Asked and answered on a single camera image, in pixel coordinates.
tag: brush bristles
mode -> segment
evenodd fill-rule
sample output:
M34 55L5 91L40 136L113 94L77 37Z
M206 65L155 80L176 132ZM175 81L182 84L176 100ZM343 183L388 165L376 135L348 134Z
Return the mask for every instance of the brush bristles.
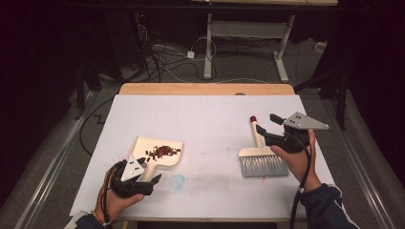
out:
M241 156L244 177L277 177L288 175L286 163L278 156Z

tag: wooden table edge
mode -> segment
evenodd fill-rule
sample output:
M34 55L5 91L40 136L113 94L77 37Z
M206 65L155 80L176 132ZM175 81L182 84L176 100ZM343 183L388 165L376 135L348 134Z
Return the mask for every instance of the wooden table edge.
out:
M149 95L293 95L289 84L126 83L119 94Z

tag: wrist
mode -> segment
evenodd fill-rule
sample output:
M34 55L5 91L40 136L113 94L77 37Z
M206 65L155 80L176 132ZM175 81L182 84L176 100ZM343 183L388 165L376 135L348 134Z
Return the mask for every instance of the wrist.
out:
M98 211L97 209L95 209L94 211L92 211L92 215L97 219L97 221L103 225L105 220L104 220L104 214L101 211Z
M314 189L319 188L322 185L316 174L311 174L307 178L307 182L304 185L304 193L308 193Z

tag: desk leg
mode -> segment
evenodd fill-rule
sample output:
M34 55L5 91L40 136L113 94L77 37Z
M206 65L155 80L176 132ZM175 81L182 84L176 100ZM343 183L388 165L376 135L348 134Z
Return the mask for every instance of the desk leg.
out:
M211 61L212 61L212 51L211 51L211 38L212 38L212 13L208 14L208 20L206 24L206 51L205 51L205 64L203 68L203 77L206 79L211 78Z
M286 68L284 67L284 64L283 64L282 57L283 57L284 50L286 49L289 33L291 32L292 23L294 22L294 18L295 18L295 15L291 15L288 18L288 22L286 24L286 28L284 29L283 37L281 40L280 50L278 52L273 53L274 61L276 62L277 70L279 72L280 79L283 83L288 83L288 76L286 73Z

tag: brush handle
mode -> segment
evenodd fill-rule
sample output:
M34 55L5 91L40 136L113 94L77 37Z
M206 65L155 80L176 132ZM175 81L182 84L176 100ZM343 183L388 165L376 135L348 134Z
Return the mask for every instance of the brush handle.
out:
M142 176L140 177L140 181L142 182L150 182L153 178L153 174L155 173L155 164L148 164L146 166L145 171L143 172Z
M256 130L256 124L257 124L256 116L252 116L250 118L250 122L252 125L253 137L254 137L254 141L256 142L256 147L263 147L261 136L257 133L257 130Z

